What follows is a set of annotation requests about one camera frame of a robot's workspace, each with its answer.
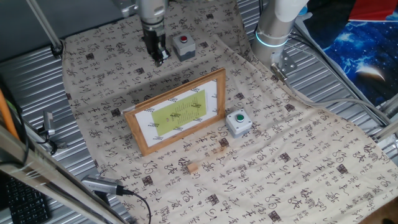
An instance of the green button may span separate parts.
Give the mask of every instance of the green button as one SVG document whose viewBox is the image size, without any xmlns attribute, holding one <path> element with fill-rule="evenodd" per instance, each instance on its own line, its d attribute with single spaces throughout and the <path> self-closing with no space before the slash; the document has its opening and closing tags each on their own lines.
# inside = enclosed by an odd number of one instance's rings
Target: green button
<svg viewBox="0 0 398 224">
<path fill-rule="evenodd" d="M 241 115 L 241 114 L 236 115 L 236 121 L 237 122 L 243 122 L 243 120 L 244 120 L 244 116 L 243 115 Z"/>
</svg>

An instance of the picture frame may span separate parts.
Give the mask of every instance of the picture frame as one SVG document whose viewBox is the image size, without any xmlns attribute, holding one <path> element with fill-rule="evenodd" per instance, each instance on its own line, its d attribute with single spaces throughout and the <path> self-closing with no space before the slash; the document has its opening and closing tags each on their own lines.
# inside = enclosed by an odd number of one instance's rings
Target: picture frame
<svg viewBox="0 0 398 224">
<path fill-rule="evenodd" d="M 223 119 L 225 82 L 226 70 L 221 68 L 124 112 L 142 155 L 147 156 Z"/>
</svg>

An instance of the table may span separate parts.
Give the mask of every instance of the table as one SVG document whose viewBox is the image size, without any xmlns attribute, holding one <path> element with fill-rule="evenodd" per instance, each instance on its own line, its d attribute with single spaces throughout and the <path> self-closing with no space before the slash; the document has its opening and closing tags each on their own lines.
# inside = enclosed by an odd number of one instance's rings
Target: table
<svg viewBox="0 0 398 224">
<path fill-rule="evenodd" d="M 165 24 L 168 48 L 189 32 L 195 58 L 172 52 L 157 68 L 137 16 L 68 37 L 63 53 L 68 100 L 96 167 L 145 197 L 152 223 L 351 223 L 398 195 L 398 169 L 371 138 L 298 101 L 253 56 L 236 2 L 171 2 Z M 245 109 L 251 131 L 233 139 L 219 121 L 142 157 L 122 110 L 221 67 L 226 112 Z M 142 201 L 119 199 L 148 222 Z"/>
</svg>

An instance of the keyboard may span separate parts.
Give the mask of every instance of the keyboard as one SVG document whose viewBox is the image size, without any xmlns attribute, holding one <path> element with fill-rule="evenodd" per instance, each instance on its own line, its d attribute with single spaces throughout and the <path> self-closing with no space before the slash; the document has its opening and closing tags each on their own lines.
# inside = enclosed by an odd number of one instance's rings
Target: keyboard
<svg viewBox="0 0 398 224">
<path fill-rule="evenodd" d="M 14 224 L 44 223 L 51 219 L 44 194 L 12 177 L 6 186 Z"/>
</svg>

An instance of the wooden picture frame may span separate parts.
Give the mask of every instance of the wooden picture frame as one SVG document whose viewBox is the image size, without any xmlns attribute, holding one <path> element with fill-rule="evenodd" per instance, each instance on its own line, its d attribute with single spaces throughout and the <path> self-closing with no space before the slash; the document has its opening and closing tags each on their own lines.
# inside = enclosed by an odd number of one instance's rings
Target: wooden picture frame
<svg viewBox="0 0 398 224">
<path fill-rule="evenodd" d="M 159 149 L 168 146 L 169 144 L 172 144 L 175 141 L 178 141 L 181 138 L 184 138 L 188 136 L 189 134 L 192 134 L 196 131 L 201 130 L 202 128 L 205 128 L 225 117 L 225 80 L 226 79 L 226 72 L 225 68 L 221 68 L 219 70 L 216 70 L 214 72 L 211 72 L 207 75 L 204 75 L 200 78 L 197 78 L 196 80 L 190 81 L 188 83 L 185 83 L 173 90 L 170 90 L 166 93 L 163 93 L 159 96 L 155 96 L 149 100 L 146 100 L 142 103 L 139 103 L 135 106 L 135 108 L 131 111 L 124 112 L 124 116 L 127 120 L 127 123 L 131 129 L 131 132 L 136 139 L 139 149 L 141 150 L 141 153 L 143 156 L 147 156 L 152 152 L 158 151 Z M 146 111 L 150 108 L 152 108 L 155 105 L 158 105 L 159 103 L 168 101 L 178 95 L 181 95 L 185 92 L 188 92 L 190 90 L 194 90 L 195 88 L 199 86 L 203 86 L 206 83 L 212 82 L 213 80 L 216 80 L 216 104 L 217 104 L 217 114 L 216 116 L 210 117 L 204 121 L 199 122 L 198 124 L 187 128 L 178 134 L 175 134 L 171 137 L 165 138 L 164 140 L 161 140 L 161 142 L 148 146 L 147 141 L 144 137 L 144 134 L 142 133 L 142 128 L 140 127 L 139 121 L 137 120 L 137 114 L 140 113 L 141 111 Z"/>
</svg>

